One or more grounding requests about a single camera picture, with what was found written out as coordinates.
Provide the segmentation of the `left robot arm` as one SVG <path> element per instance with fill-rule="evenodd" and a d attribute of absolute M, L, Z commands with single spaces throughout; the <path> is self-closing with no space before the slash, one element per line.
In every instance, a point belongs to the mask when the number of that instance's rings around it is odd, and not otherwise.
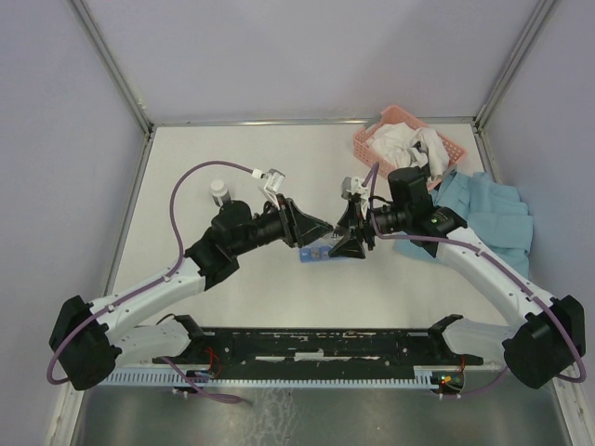
<path fill-rule="evenodd" d="M 181 252 L 174 265 L 118 295 L 86 302 L 66 300 L 48 344 L 74 389 L 88 390 L 128 361 L 180 356 L 186 362 L 205 354 L 205 339 L 191 318 L 176 317 L 164 327 L 145 320 L 187 297 L 227 280 L 239 268 L 239 256 L 273 242 L 301 248 L 317 241 L 332 225 L 303 213 L 290 198 L 277 195 L 260 215 L 242 201 L 223 204 L 203 237 Z"/>

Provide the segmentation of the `clear bottle of yellow capsules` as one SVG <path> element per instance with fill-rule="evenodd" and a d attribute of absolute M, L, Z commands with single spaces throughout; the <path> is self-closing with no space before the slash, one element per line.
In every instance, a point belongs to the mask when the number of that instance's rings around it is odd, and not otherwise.
<path fill-rule="evenodd" d="M 333 230 L 320 239 L 322 246 L 329 246 L 330 248 L 336 246 L 346 235 L 345 231 Z"/>

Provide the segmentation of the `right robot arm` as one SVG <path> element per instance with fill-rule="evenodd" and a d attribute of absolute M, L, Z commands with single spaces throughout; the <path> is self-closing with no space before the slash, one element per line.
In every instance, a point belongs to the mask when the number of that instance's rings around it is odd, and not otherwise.
<path fill-rule="evenodd" d="M 507 265 L 464 218 L 434 204 L 420 167 L 389 173 L 390 201 L 374 207 L 376 166 L 368 176 L 345 177 L 347 208 L 338 221 L 341 240 L 331 257 L 365 258 L 378 239 L 406 240 L 458 271 L 494 308 L 502 325 L 456 317 L 426 342 L 431 359 L 447 363 L 471 355 L 500 363 L 529 388 L 553 378 L 583 383 L 587 369 L 585 311 L 571 295 L 558 298 Z"/>

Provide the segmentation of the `blue weekly pill organizer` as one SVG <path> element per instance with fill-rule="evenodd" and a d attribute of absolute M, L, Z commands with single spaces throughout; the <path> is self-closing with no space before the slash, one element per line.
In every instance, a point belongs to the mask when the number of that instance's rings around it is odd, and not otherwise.
<path fill-rule="evenodd" d="M 339 260 L 347 258 L 330 258 L 328 253 L 331 250 L 329 246 L 311 245 L 298 249 L 298 256 L 301 263 L 316 263 L 329 260 Z"/>

